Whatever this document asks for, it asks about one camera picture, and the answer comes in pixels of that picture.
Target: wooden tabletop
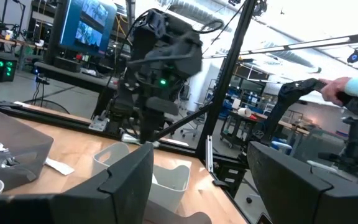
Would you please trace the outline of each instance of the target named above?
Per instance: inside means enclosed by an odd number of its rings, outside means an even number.
[[[267,119],[267,116],[264,115],[264,114],[260,114],[260,113],[255,113],[253,112],[253,114],[255,114],[256,116],[260,117],[260,118],[263,118],[263,119]],[[292,128],[292,124],[288,124],[284,121],[279,121],[278,124],[286,127],[286,128]],[[304,130],[304,129],[301,129],[301,128],[296,128],[296,131],[298,131],[299,133],[302,133],[304,135],[309,135],[309,132],[307,130]]]
[[[99,151],[114,144],[115,140],[80,133],[69,129],[58,128],[47,124],[18,119],[34,129],[51,136],[54,139],[49,158],[64,162],[74,168],[74,173],[64,176],[57,171],[44,166],[39,179],[4,194],[47,194],[64,192],[91,177],[93,156]],[[138,146],[128,145],[130,150]],[[190,181],[177,214],[188,217],[196,212],[207,214],[212,223],[224,224],[246,223],[226,194],[212,184],[213,178],[204,165],[194,157],[182,156],[170,152],[154,150],[154,164],[174,169],[179,165],[190,168]]]
[[[44,50],[48,49],[48,48],[38,47],[33,43],[28,43],[28,42],[21,41],[21,40],[13,41],[13,40],[6,40],[6,39],[3,39],[3,38],[0,38],[0,42],[4,43],[4,44],[11,44],[11,45],[16,44],[17,46],[25,45],[25,46],[28,46],[28,47],[31,47],[31,48],[39,48],[39,49],[44,49]]]

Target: person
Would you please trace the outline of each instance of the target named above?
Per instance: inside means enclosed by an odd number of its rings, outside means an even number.
[[[321,89],[321,94],[325,101],[330,101],[338,106],[343,106],[337,98],[339,92],[358,97],[358,78],[341,77],[335,80],[320,79],[327,85]]]

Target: person's hand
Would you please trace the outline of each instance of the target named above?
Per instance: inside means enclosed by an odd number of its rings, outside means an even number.
[[[342,101],[340,101],[336,95],[339,92],[345,91],[346,83],[348,83],[350,79],[351,78],[349,77],[337,78],[335,80],[326,80],[320,78],[319,79],[320,81],[327,83],[327,85],[321,89],[321,94],[323,96],[323,99],[325,101],[332,102],[335,105],[342,106]]]

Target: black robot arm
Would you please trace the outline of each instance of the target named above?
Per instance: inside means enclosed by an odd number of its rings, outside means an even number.
[[[258,131],[253,133],[249,141],[257,141],[269,146],[278,122],[288,107],[296,103],[302,96],[314,90],[321,91],[324,86],[326,86],[325,83],[315,78],[284,84],[278,93],[277,104],[270,113],[270,116],[259,125]],[[355,115],[358,115],[358,97],[349,96],[343,92],[339,93],[337,97],[343,102],[344,107]],[[319,153],[319,158],[337,162],[346,166],[347,170],[358,172],[358,119],[347,118],[344,120],[344,123],[350,124],[350,131],[343,153],[341,155]],[[243,148],[243,153],[239,156],[240,160],[246,161],[245,157],[248,147],[249,144],[247,142]]]
[[[314,90],[321,91],[324,86],[326,86],[325,83],[315,78],[284,84],[278,93],[277,104],[262,125],[262,131],[257,132],[257,135],[253,136],[252,140],[255,141],[259,139],[263,144],[270,144],[278,122],[286,110],[302,96]],[[340,93],[337,97],[343,102],[344,107],[358,115],[358,97],[349,96],[345,93]]]

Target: monitor screen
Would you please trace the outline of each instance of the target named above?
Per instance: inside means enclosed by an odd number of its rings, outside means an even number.
[[[69,0],[61,47],[103,56],[109,45],[116,11],[112,0]]]

